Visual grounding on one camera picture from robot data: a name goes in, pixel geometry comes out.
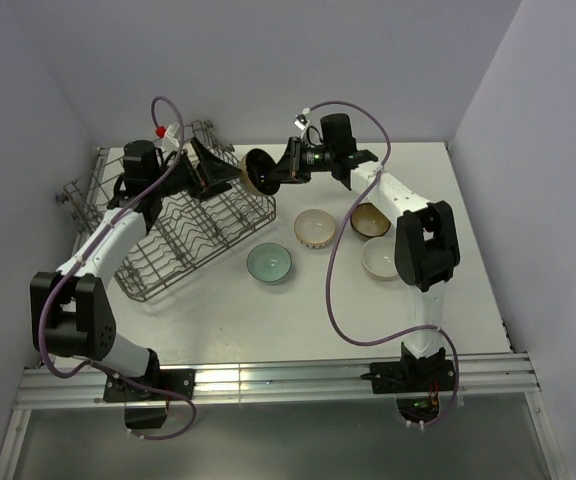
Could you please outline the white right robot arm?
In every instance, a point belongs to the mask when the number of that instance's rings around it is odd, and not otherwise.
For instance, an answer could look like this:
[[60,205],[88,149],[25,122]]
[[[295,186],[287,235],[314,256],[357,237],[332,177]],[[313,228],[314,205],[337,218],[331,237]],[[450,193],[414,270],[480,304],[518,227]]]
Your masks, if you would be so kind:
[[400,368],[402,381],[411,389],[423,389],[435,377],[432,362],[456,352],[441,326],[446,287],[460,263],[452,207],[414,193],[387,171],[385,158],[360,149],[344,113],[322,117],[321,142],[312,144],[309,116],[304,110],[296,117],[301,134],[289,139],[270,176],[280,184],[302,184],[315,172],[328,172],[393,224],[394,267],[410,294],[409,326],[369,344],[401,340],[401,354],[407,359]]

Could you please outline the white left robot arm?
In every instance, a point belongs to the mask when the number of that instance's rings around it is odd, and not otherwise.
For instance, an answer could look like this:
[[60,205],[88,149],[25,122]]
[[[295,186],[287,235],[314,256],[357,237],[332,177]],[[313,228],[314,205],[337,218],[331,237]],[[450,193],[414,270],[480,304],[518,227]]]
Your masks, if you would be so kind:
[[241,171],[197,139],[184,149],[177,141],[170,154],[149,140],[126,144],[122,173],[97,229],[54,272],[37,273],[30,284],[33,342],[56,377],[69,378],[56,357],[76,357],[127,377],[127,388],[151,399],[163,386],[155,354],[119,334],[107,287],[128,253],[152,230],[165,198],[186,193],[198,200],[228,191]]

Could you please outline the white bowl blue stripes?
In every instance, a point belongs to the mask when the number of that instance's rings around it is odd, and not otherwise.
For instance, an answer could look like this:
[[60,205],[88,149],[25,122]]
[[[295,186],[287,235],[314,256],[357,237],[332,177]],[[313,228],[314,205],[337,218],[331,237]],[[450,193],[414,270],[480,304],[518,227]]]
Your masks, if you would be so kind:
[[336,235],[334,218],[320,209],[304,210],[294,220],[297,240],[307,248],[321,249],[328,246]]

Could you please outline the black bowl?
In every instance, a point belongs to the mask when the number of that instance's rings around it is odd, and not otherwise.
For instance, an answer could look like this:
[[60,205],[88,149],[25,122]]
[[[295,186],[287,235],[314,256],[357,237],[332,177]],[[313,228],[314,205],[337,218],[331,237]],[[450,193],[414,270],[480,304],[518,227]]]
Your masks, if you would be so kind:
[[258,148],[248,151],[239,163],[243,188],[254,196],[274,196],[280,189],[280,183],[269,178],[275,166],[266,151]]

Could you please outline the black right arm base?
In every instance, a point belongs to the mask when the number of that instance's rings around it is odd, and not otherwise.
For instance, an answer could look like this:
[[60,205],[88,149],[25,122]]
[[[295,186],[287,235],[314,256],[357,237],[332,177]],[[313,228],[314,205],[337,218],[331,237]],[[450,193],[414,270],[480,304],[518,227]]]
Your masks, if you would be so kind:
[[416,358],[403,346],[399,360],[370,363],[360,378],[370,383],[375,395],[419,393],[417,397],[396,400],[402,418],[419,427],[439,418],[440,394],[453,394],[458,386],[454,362],[447,358],[444,347],[430,356]]

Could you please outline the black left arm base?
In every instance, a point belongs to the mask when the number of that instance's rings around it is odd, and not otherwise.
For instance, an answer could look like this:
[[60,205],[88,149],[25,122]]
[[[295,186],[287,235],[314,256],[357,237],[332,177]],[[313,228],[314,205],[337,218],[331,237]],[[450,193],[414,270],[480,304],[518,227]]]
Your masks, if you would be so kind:
[[189,425],[194,423],[197,409],[192,399],[196,371],[190,368],[161,370],[153,386],[147,386],[142,379],[124,379],[107,376],[102,401],[105,404],[124,405],[124,423],[132,433],[159,430],[171,413],[173,402],[182,402],[191,408]]

